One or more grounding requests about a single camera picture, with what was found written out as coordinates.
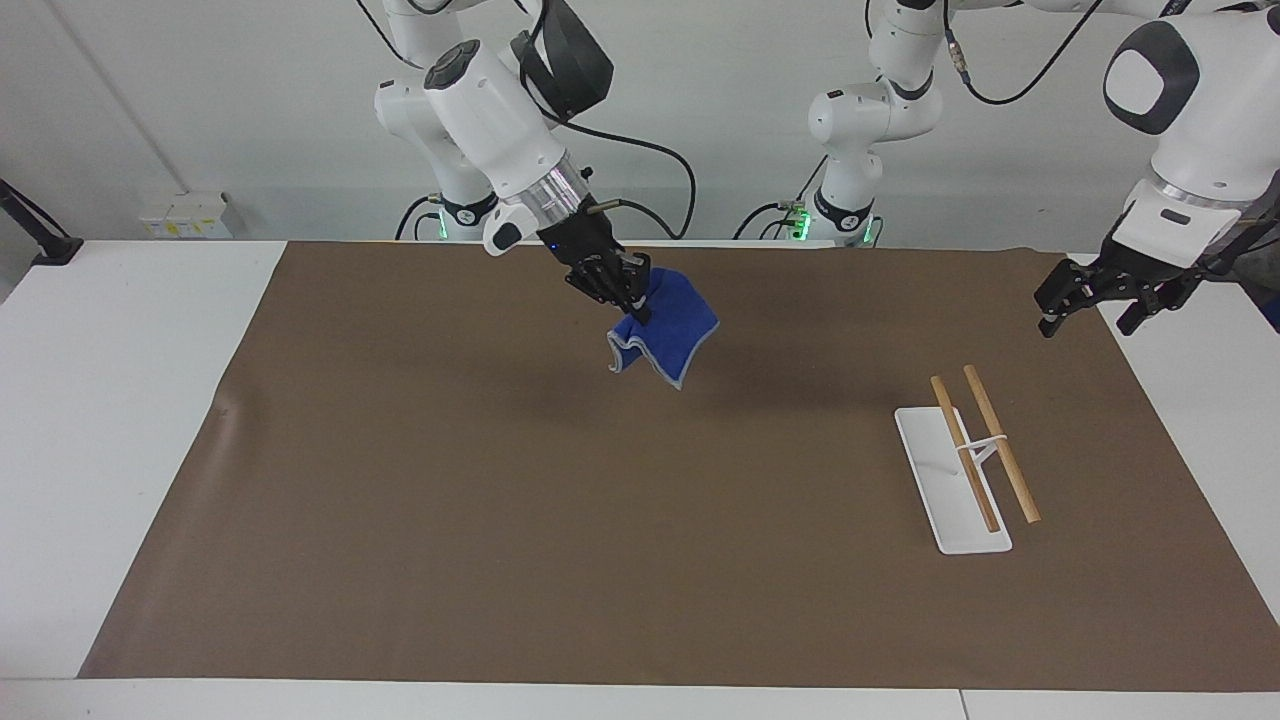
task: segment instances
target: wall outlet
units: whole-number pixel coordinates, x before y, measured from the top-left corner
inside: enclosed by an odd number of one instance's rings
[[[156,240],[244,236],[244,223],[221,192],[187,192],[148,202],[138,220]]]

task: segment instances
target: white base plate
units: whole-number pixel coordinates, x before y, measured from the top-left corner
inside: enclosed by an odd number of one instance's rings
[[[915,474],[915,486],[920,489],[924,511],[933,527],[933,538],[943,555],[975,555],[983,552],[1009,552],[1014,541],[1005,528],[1000,506],[991,495],[987,474],[978,465],[982,489],[996,510],[1000,523],[998,533],[987,532],[982,519],[982,509],[973,497],[969,479],[960,465],[960,455],[951,442],[951,430],[941,407],[902,407],[893,414],[897,429],[902,434],[902,446]],[[964,432],[965,443],[972,442]]]

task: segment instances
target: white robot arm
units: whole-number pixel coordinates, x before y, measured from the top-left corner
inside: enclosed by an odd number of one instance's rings
[[[1225,274],[1276,227],[1280,208],[1206,256],[1280,169],[1277,83],[1280,6],[1170,17],[1121,44],[1107,68],[1107,106],[1158,137],[1157,150],[1098,260],[1064,261],[1037,291],[1046,337],[1070,314],[1107,300],[1133,301],[1120,319],[1132,334],[1147,318],[1180,309],[1201,282]]]
[[[462,37],[453,12],[481,1],[438,3],[438,10],[426,14],[422,0],[384,0],[402,55],[429,69],[416,87],[384,83],[379,118],[422,150],[442,184],[452,224],[474,232],[490,255],[536,237],[570,268],[566,282],[646,323],[649,258],[628,254],[613,238],[585,177],[548,129],[554,126],[548,115],[564,117],[603,100],[612,63],[563,0],[545,0],[545,6],[526,0],[545,32],[517,38],[524,45],[517,50],[513,44],[508,67],[484,42]],[[547,40],[549,33],[554,44]],[[536,85],[534,91],[517,77],[521,64]],[[543,102],[556,114],[544,111],[532,92],[539,97],[549,92],[552,100]]]
[[[1105,0],[1096,12],[1155,18],[1167,0]],[[826,176],[808,199],[810,237],[854,243],[870,219],[883,176],[879,142],[919,137],[942,118],[934,59],[946,44],[945,10],[1002,8],[1010,0],[888,0],[873,33],[872,64],[881,77],[824,92],[809,108],[809,131],[829,155]],[[1079,13],[1080,0],[1028,0],[1055,13]]]
[[[485,0],[440,0],[428,3],[440,8],[424,14],[407,0],[383,0],[390,20],[392,37],[402,58],[429,68],[442,54],[462,42],[457,13]],[[389,79],[374,95],[378,122],[422,154],[439,183],[442,222],[449,240],[479,241],[485,220],[498,206],[489,179],[453,143],[422,91],[421,81]]]
[[[943,13],[1006,5],[1006,0],[891,0],[872,41],[876,83],[818,96],[813,135],[831,161],[809,199],[813,237],[854,243],[870,219],[883,176],[873,146],[933,129],[942,101],[933,60],[947,41]],[[1028,0],[1046,12],[1084,9],[1079,0]],[[1171,9],[1196,14],[1142,26],[1116,53],[1106,100],[1135,129],[1160,137],[1153,172],[1130,195],[1125,214],[1103,245],[1098,266],[1062,269],[1037,293],[1042,331],[1053,334],[1070,313],[1101,300],[1137,300],[1123,327],[1133,332],[1160,309],[1176,309],[1194,284],[1180,278],[1222,238],[1270,184],[1280,167],[1274,91],[1280,81],[1280,9],[1217,12],[1229,0],[1103,0],[1094,12],[1158,18]],[[959,46],[952,60],[968,77]],[[1093,279],[1102,286],[1092,287]],[[1179,279],[1175,293],[1172,286]],[[1156,297],[1164,291],[1165,301]]]

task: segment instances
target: wooden stick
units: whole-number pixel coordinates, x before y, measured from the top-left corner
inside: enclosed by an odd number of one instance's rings
[[[1000,425],[1000,418],[996,416],[996,409],[991,405],[987,388],[982,384],[982,378],[978,377],[978,368],[965,365],[964,374],[969,378],[969,387],[978,401],[978,409],[982,410],[982,416],[987,420],[987,429],[993,436],[1005,434],[1005,429]],[[1027,521],[1029,524],[1039,523],[1039,507],[1036,506],[1032,489],[1027,487],[1027,478],[1023,477],[1023,469],[1018,465],[1018,460],[1014,459],[1014,447],[1007,439],[1001,438],[996,441],[996,451],[1000,452],[1000,460],[1005,464],[1005,474],[1009,475],[1009,482],[1014,486],[1014,493],[1018,495],[1018,503],[1023,506],[1023,515],[1027,516]]]
[[[956,446],[956,452],[960,455],[960,465],[964,468],[964,474],[969,478],[969,487],[973,489],[973,497],[978,501],[978,507],[982,510],[982,519],[987,523],[987,532],[998,533],[1000,520],[996,519],[996,509],[991,506],[991,498],[987,497],[987,491],[982,487],[982,478],[978,477],[978,466],[973,464],[973,452],[968,447],[960,447],[965,445],[964,430],[960,429],[960,420],[956,419],[955,406],[951,405],[951,395],[947,392],[947,386],[942,384],[942,378],[937,375],[931,378],[929,382],[933,383],[933,395],[938,396],[938,406],[942,407],[942,416],[947,421],[947,429],[951,430],[951,442]]]

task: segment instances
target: blue cloth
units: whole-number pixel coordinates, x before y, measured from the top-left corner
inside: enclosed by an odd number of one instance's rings
[[[694,354],[719,327],[719,318],[689,278],[663,268],[649,273],[645,304],[653,313],[648,325],[627,315],[609,331],[613,351],[609,369],[621,373],[643,355],[664,380],[680,389]]]

